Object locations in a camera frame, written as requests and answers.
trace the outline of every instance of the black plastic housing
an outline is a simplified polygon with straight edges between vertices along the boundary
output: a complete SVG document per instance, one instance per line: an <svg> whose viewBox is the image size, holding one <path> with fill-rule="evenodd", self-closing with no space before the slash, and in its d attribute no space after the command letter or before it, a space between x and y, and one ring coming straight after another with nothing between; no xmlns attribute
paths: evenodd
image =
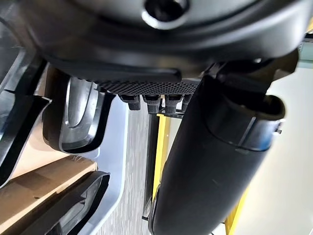
<svg viewBox="0 0 313 235"><path fill-rule="evenodd" d="M207 235L239 201L280 132L285 107L267 96L247 108L206 77L179 127L150 216L154 235Z"/></svg>
<svg viewBox="0 0 313 235"><path fill-rule="evenodd" d="M225 3L190 4L210 11ZM163 31L118 23L75 1L20 1L30 35L45 58L98 84L176 83L200 76L212 62L283 56L301 43L312 6L312 0L256 1L217 21Z"/></svg>

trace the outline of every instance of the curved plastic edge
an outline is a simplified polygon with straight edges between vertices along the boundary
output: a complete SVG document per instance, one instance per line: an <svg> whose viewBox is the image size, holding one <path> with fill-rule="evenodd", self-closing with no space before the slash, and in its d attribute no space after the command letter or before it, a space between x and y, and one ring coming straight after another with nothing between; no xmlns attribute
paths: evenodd
<svg viewBox="0 0 313 235"><path fill-rule="evenodd" d="M26 97L17 106L17 108L25 106L26 110L21 110L21 112L26 112L25 119L19 121L21 116L15 112L11 113L12 121L6 128L0 142L1 155L5 156L0 165L0 188L10 180L35 123L50 102L50 100L40 96Z"/></svg>
<svg viewBox="0 0 313 235"><path fill-rule="evenodd" d="M114 99L106 133L100 146L100 156L95 159L99 170L110 172L109 187L98 210L78 235L97 234L122 198L125 184L128 114L127 104L119 99Z"/></svg>

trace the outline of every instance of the yellow metal bar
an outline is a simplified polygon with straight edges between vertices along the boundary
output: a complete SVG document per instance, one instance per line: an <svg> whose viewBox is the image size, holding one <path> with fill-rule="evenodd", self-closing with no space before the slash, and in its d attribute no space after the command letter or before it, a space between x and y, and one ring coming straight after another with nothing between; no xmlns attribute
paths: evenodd
<svg viewBox="0 0 313 235"><path fill-rule="evenodd" d="M234 235L235 233L240 214L245 204L247 194L248 194L248 189L244 192L236 208L229 214L229 216L225 220L225 228L226 228L227 235Z"/></svg>
<svg viewBox="0 0 313 235"><path fill-rule="evenodd" d="M155 197L157 192L157 187L161 181L162 171L164 164L167 159L167 149L170 134L170 124L171 119L162 114L158 114L159 126L158 126L158 136L157 136L157 147L156 147L156 166L155 166L155 176L153 182L153 194L152 198Z"/></svg>

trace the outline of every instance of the black cylindrical tube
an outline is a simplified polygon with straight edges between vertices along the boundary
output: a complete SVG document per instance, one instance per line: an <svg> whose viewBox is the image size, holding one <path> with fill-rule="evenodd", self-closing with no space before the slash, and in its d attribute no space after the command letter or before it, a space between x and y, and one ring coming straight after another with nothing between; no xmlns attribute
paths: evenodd
<svg viewBox="0 0 313 235"><path fill-rule="evenodd" d="M239 201L285 115L282 101L236 103L205 78L193 95L164 167L154 235L208 235Z"/></svg>

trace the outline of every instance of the black plastic bracket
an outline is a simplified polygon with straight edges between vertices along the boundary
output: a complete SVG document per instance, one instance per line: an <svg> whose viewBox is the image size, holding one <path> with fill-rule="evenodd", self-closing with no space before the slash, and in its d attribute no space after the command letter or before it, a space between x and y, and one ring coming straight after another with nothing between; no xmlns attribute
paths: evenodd
<svg viewBox="0 0 313 235"><path fill-rule="evenodd" d="M165 96L165 113L174 114L179 102L182 101L182 95L166 95Z"/></svg>
<svg viewBox="0 0 313 235"><path fill-rule="evenodd" d="M10 179L39 115L49 103L40 96L16 96L0 140L0 188Z"/></svg>
<svg viewBox="0 0 313 235"><path fill-rule="evenodd" d="M98 90L97 108L93 118L93 120L98 120L98 124L95 127L96 131L94 136L87 137L84 140L84 144L78 144L76 142L63 143L62 140L65 132L69 132L75 128L81 128L82 125L87 124L82 121L72 127L67 123L66 116L68 116L68 105L70 105L68 100L70 80L71 77L68 74L54 68L48 70L45 96L51 98L53 101L43 114L43 135L45 142L55 150L68 154L82 154L93 151L101 145L106 130L111 103L115 95L109 93L105 94L101 90Z"/></svg>
<svg viewBox="0 0 313 235"><path fill-rule="evenodd" d="M119 98L128 104L130 110L140 110L140 95L121 94Z"/></svg>
<svg viewBox="0 0 313 235"><path fill-rule="evenodd" d="M265 94L271 83L295 72L298 49L275 59L216 63L205 73L225 86L243 92Z"/></svg>
<svg viewBox="0 0 313 235"><path fill-rule="evenodd" d="M158 107L160 105L161 96L160 95L143 95L143 101L147 103L148 113L157 114Z"/></svg>

